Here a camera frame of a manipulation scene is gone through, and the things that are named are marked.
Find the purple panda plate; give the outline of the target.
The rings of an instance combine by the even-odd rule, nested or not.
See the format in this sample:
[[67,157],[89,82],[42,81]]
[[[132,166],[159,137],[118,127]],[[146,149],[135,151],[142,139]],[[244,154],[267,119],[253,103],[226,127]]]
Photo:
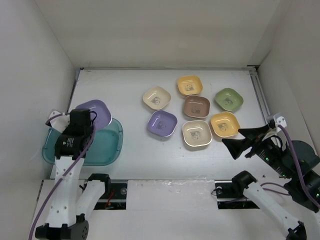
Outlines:
[[178,119],[172,113],[164,110],[155,111],[148,123],[147,130],[160,137],[170,137],[178,124]]
[[112,114],[106,104],[99,100],[93,99],[75,107],[76,109],[89,109],[90,117],[95,125],[95,130],[99,131],[107,127],[112,122]]

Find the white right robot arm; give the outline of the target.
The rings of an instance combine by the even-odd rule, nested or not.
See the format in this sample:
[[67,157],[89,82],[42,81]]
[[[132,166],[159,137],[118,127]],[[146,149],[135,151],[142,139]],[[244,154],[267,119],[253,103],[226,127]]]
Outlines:
[[[320,176],[313,169],[320,163],[313,148],[300,140],[291,140],[285,127],[269,124],[240,128],[243,139],[222,140],[233,159],[244,151],[246,158],[258,156],[280,177],[287,179],[283,188],[291,199],[306,209],[320,210]],[[231,179],[231,191],[238,198],[252,201],[281,230],[287,240],[309,240],[305,225],[283,209],[266,193],[258,180],[244,170]]]

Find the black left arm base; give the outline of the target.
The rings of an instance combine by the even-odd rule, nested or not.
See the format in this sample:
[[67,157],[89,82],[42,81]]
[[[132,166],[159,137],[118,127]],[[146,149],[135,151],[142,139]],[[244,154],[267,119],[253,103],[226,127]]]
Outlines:
[[76,204],[82,213],[90,210],[125,210],[127,208],[127,181],[113,181],[108,174],[94,173],[80,188],[82,194]]

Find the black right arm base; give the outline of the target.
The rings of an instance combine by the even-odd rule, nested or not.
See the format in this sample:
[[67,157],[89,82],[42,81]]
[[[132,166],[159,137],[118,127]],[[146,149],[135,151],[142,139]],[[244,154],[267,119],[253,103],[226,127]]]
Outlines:
[[244,170],[231,180],[215,180],[211,194],[216,197],[219,210],[259,209],[249,198],[243,195],[249,184],[256,183],[257,179]]

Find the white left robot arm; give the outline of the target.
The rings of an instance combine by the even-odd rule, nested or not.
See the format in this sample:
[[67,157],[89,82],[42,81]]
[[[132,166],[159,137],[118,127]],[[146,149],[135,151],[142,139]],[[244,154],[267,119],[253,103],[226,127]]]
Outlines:
[[81,108],[68,113],[69,124],[54,146],[54,186],[33,220],[28,239],[87,239],[92,211],[100,198],[111,194],[109,175],[94,173],[77,196],[81,169],[96,133],[92,114]]

